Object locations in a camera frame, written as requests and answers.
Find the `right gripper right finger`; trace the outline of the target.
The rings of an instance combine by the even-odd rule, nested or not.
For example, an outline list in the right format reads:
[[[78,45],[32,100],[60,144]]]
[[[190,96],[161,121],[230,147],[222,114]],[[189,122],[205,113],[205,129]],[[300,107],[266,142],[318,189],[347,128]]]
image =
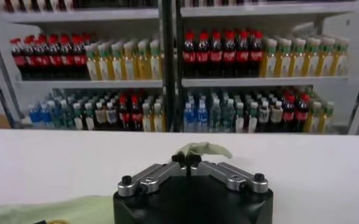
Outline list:
[[[188,173],[191,184],[198,191],[217,190],[240,193],[249,191],[254,194],[268,192],[268,180],[262,173],[249,173],[225,162],[203,161],[199,155],[188,155]]]

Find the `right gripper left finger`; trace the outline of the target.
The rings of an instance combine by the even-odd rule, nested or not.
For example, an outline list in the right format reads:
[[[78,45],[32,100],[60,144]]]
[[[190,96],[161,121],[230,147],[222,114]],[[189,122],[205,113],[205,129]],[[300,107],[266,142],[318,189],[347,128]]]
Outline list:
[[[125,175],[118,183],[118,195],[133,197],[138,191],[145,194],[157,192],[160,185],[171,177],[187,174],[186,159],[183,153],[175,154],[167,164],[153,164],[134,176]]]

